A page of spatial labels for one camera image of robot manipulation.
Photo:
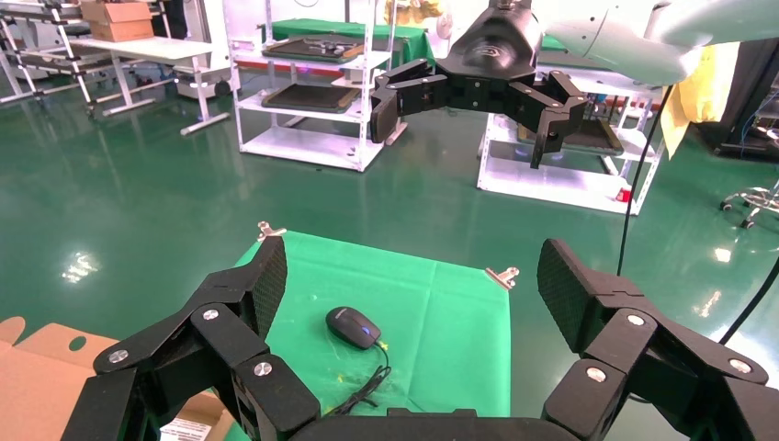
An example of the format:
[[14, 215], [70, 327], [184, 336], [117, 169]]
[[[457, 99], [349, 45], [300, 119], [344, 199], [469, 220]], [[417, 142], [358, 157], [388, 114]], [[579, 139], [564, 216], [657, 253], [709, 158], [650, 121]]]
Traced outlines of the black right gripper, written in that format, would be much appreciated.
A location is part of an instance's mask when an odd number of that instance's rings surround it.
[[559, 152], [579, 129], [586, 107], [586, 95], [566, 73], [551, 70], [536, 82], [542, 39], [530, 1], [490, 1], [437, 61], [438, 74], [419, 59], [376, 78], [371, 140], [386, 141], [401, 117], [444, 105], [510, 114], [535, 134], [530, 167], [538, 169], [545, 153]]

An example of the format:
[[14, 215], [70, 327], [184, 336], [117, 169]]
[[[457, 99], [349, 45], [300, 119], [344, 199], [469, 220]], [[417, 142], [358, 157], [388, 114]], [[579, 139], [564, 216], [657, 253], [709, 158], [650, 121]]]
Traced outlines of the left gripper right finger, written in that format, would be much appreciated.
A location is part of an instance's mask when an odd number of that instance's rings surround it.
[[601, 440], [630, 396], [693, 440], [775, 440], [778, 392], [754, 360], [674, 322], [627, 278], [587, 267], [546, 240], [539, 294], [578, 360], [544, 403], [545, 420]]

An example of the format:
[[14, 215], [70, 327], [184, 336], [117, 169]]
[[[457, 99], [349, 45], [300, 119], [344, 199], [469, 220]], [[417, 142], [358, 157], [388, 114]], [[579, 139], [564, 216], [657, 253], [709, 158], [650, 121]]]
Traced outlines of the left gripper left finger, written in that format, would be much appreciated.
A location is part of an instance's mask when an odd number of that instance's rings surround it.
[[267, 337], [286, 291], [281, 237], [242, 266], [209, 274], [171, 316], [103, 350], [63, 431], [66, 440], [156, 440], [211, 390], [253, 440], [289, 440], [320, 404]]

